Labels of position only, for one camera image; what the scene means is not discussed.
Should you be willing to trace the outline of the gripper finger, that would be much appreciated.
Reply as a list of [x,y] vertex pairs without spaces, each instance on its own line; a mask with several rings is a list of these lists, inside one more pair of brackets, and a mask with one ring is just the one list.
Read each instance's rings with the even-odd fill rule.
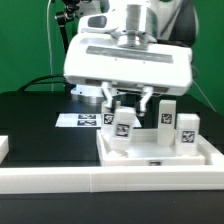
[[116,102],[112,96],[111,93],[111,85],[109,82],[103,82],[101,84],[101,90],[102,93],[106,99],[106,102],[104,104],[104,107],[110,111],[114,111],[115,110],[115,106],[116,106]]
[[138,114],[140,116],[144,116],[147,108],[147,102],[150,100],[154,92],[154,89],[152,87],[144,87],[143,92],[141,95],[141,100],[139,101],[139,106],[138,106]]

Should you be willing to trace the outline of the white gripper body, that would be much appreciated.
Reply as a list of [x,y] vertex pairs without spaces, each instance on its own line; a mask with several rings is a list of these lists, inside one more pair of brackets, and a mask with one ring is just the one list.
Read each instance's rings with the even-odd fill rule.
[[102,13],[80,19],[64,63],[72,84],[182,95],[192,84],[192,50],[168,43],[160,13]]

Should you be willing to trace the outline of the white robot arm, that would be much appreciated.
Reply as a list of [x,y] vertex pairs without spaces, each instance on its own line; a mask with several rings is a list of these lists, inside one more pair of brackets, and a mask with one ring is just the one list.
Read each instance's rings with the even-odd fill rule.
[[191,86],[192,0],[80,0],[76,15],[63,75],[100,87],[108,109],[115,108],[114,89],[139,94],[135,111],[144,115],[152,95],[181,96]]

